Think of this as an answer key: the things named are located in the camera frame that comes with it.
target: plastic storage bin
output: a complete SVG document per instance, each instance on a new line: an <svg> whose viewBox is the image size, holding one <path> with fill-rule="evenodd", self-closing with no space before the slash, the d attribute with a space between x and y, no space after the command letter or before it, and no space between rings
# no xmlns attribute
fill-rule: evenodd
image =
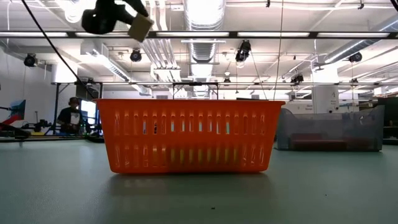
<svg viewBox="0 0 398 224"><path fill-rule="evenodd" d="M296 151L380 151L384 106L341 114L292 114L282 108L277 148Z"/></svg>
<svg viewBox="0 0 398 224"><path fill-rule="evenodd" d="M98 100L117 173L259 172L282 101Z"/></svg>

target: orange plastic basket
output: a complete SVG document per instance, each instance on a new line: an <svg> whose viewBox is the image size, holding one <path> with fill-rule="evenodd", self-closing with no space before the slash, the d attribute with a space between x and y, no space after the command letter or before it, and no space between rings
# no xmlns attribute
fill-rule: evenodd
<svg viewBox="0 0 398 224"><path fill-rule="evenodd" d="M98 100L117 173L259 172L283 101Z"/></svg>

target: ceiling duct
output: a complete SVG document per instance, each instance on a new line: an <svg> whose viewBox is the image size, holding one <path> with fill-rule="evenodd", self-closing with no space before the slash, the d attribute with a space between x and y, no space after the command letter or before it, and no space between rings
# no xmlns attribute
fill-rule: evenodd
<svg viewBox="0 0 398 224"><path fill-rule="evenodd" d="M393 16L388 20L380 23L376 27L373 27L371 32L397 32L398 31L398 16ZM379 39L371 39L371 40L352 40L351 42L345 44L339 49L335 50L332 53L329 53L323 59L324 63L320 63L320 65L326 65L338 62L342 59L348 58L349 56L359 52L360 50L369 47L377 42Z"/></svg>
<svg viewBox="0 0 398 224"><path fill-rule="evenodd" d="M225 6L226 0L185 0L184 14L187 29L192 31L220 30L223 25ZM216 47L216 44L190 43L191 61L196 62L191 65L194 79L211 76L213 66L201 63L214 61ZM205 95L203 88L199 89L200 92L197 95Z"/></svg>

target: clear plastic bin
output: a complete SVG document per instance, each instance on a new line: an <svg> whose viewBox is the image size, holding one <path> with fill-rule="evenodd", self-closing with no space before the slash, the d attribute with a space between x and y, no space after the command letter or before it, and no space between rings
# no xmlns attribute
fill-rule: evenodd
<svg viewBox="0 0 398 224"><path fill-rule="evenodd" d="M380 151L384 106L341 114L292 114L282 108L277 149L291 151Z"/></svg>

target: man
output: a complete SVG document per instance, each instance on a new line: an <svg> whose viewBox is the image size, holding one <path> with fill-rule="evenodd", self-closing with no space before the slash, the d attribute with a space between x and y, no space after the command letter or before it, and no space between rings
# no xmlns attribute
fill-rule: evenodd
<svg viewBox="0 0 398 224"><path fill-rule="evenodd" d="M72 97L69 99L69 106L61 110L57 123L61 124L60 134L78 134L80 125L83 124L83 115L77 109L80 105L79 98Z"/></svg>

